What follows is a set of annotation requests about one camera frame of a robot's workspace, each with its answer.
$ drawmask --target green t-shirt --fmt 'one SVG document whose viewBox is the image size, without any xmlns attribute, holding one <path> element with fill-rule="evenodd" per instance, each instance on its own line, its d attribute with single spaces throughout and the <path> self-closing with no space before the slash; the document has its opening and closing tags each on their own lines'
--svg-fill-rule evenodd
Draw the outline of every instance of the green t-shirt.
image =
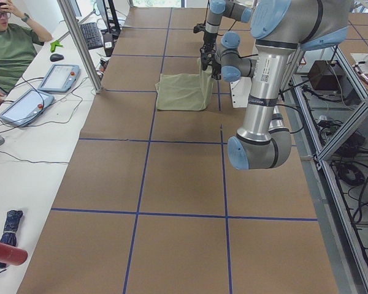
<svg viewBox="0 0 368 294">
<path fill-rule="evenodd" d="M 0 88 L 10 91 L 37 55 L 33 43 L 42 45 L 29 28 L 9 23 L 0 32 Z"/>
</svg>

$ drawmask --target white desk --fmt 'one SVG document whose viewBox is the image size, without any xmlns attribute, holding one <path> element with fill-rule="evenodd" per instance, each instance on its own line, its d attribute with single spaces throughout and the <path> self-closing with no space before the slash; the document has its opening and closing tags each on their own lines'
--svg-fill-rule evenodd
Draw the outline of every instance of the white desk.
<svg viewBox="0 0 368 294">
<path fill-rule="evenodd" d="M 62 22 L 53 33 L 53 39 L 61 37 L 66 30 L 66 24 Z M 61 41 L 61 44 L 64 47 L 57 47 L 56 53 L 63 54 L 64 59 L 56 63 L 78 64 L 80 66 L 80 76 L 74 85 L 77 87 L 83 78 L 87 77 L 87 72 L 71 36 L 67 36 Z M 90 54 L 95 66 L 99 64 L 101 58 L 98 54 L 105 55 L 103 48 L 91 50 Z M 49 60 L 50 55 L 50 42 L 47 42 L 23 77 L 26 80 L 43 77 L 53 64 Z M 38 87 L 40 82 L 41 80 L 35 81 L 32 85 Z M 8 95 L 7 100 L 16 100 L 29 88 L 30 85 L 27 84 L 15 88 Z M 75 91 L 75 94 L 81 96 L 83 102 L 80 103 L 67 124 L 48 123 L 39 127 L 17 128 L 4 132 L 2 136 L 6 142 L 0 146 L 0 151 L 31 161 L 68 162 L 94 99 L 95 91 L 90 80 L 87 79 Z M 55 94 L 55 100 L 62 97 L 64 95 Z M 65 102 L 57 102 L 46 109 L 45 113 L 38 117 L 32 125 L 47 121 L 67 121 L 79 101 L 78 97 L 69 95 Z M 9 105 L 2 104 L 0 113 Z M 7 129 L 10 128 L 0 126 L 0 131 Z M 18 247 L 26 250 L 29 254 L 23 265 L 9 266 L 6 272 L 0 274 L 1 294 L 17 292 L 66 169 L 67 164 L 30 164 L 19 162 L 0 153 L 0 238 L 6 213 L 11 209 L 22 210 L 24 216 L 17 233 Z"/>
</svg>

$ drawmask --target glasses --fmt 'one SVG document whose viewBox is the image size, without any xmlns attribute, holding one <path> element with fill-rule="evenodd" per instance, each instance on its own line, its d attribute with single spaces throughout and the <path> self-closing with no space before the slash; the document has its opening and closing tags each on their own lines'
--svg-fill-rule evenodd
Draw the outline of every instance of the glasses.
<svg viewBox="0 0 368 294">
<path fill-rule="evenodd" d="M 10 12 L 0 12 L 0 18 L 10 18 L 11 17 L 11 13 Z"/>
</svg>

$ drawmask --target green cloth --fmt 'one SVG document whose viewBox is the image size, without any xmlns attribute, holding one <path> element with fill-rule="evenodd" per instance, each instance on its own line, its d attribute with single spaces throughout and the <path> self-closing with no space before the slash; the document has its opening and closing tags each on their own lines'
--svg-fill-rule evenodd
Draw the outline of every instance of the green cloth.
<svg viewBox="0 0 368 294">
<path fill-rule="evenodd" d="M 29 28 L 9 23 L 0 32 L 0 88 L 10 91 L 37 55 L 33 43 L 42 45 Z"/>
<path fill-rule="evenodd" d="M 212 69 L 203 71 L 198 58 L 199 74 L 181 73 L 162 75 L 155 85 L 158 110 L 192 110 L 206 109 L 211 100 L 214 79 Z"/>
</svg>

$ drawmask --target computer mouse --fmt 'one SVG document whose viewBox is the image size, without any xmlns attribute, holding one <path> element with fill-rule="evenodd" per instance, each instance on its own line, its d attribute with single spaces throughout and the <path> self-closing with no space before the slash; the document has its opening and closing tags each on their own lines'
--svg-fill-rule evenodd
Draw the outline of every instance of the computer mouse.
<svg viewBox="0 0 368 294">
<path fill-rule="evenodd" d="M 50 56 L 51 62 L 59 61 L 59 60 L 62 60 L 62 59 L 64 59 L 64 56 L 61 55 L 61 54 L 58 54 L 58 53 L 54 53 Z"/>
</svg>

